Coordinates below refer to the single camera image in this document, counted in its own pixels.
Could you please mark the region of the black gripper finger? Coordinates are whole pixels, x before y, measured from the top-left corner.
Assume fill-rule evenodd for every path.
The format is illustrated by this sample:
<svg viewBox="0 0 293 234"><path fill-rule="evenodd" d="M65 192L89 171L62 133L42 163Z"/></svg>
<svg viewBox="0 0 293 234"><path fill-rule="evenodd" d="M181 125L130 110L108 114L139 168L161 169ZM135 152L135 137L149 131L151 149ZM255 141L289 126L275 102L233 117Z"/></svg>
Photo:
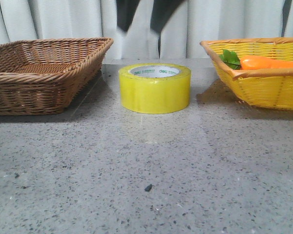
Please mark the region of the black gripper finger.
<svg viewBox="0 0 293 234"><path fill-rule="evenodd" d="M127 32L132 24L140 0L116 0L117 26Z"/></svg>
<svg viewBox="0 0 293 234"><path fill-rule="evenodd" d="M160 36L170 17L184 2L184 0L155 0L153 2L150 28L157 36Z"/></svg>

